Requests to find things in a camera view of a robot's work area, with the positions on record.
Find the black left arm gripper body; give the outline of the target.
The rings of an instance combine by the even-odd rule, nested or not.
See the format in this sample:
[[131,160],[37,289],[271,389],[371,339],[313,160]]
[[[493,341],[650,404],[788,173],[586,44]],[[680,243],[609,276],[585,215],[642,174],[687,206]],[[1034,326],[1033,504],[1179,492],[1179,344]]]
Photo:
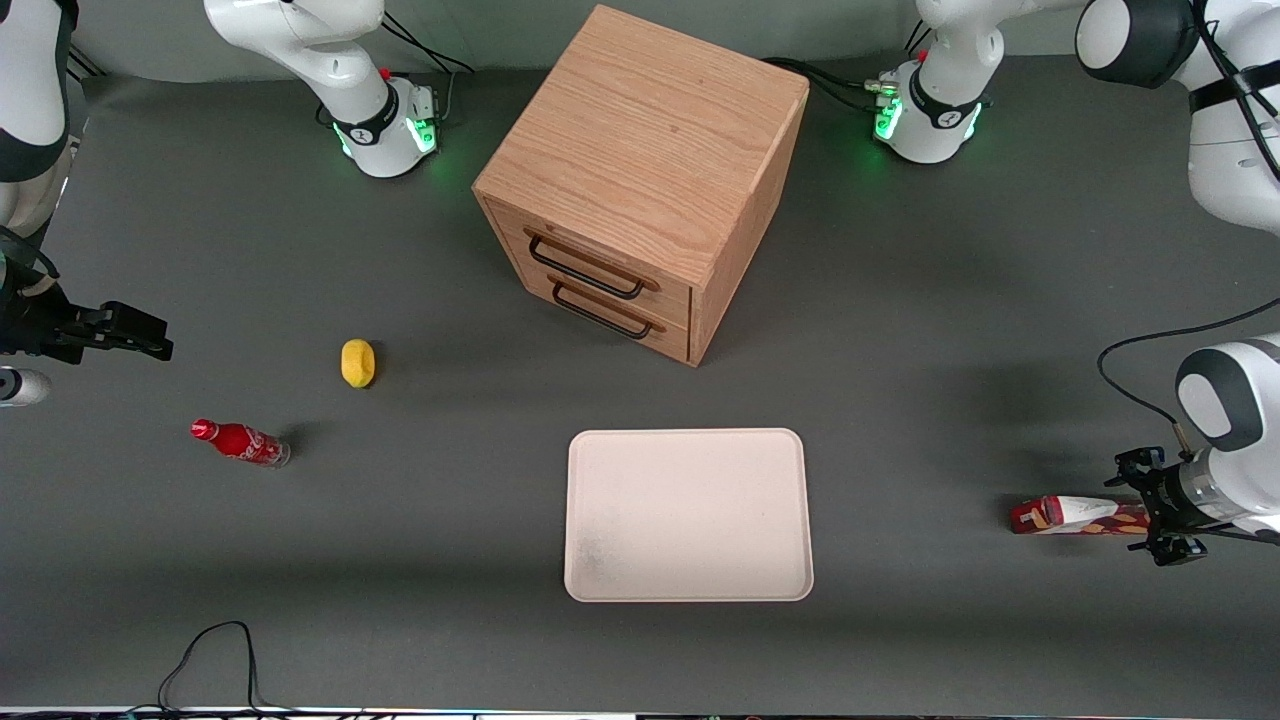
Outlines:
[[1187,534],[1234,527],[1236,503],[1225,491],[1221,450],[1202,450],[1190,461],[1160,471],[1160,525]]

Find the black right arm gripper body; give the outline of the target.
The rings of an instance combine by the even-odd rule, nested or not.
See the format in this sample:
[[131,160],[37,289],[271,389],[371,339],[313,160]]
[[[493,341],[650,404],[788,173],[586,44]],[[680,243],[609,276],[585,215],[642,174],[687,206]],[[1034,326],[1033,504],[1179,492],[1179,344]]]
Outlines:
[[60,345],[61,328],[70,324],[70,302],[59,284],[27,297],[15,287],[1,293],[3,355],[27,354],[70,361],[70,350]]

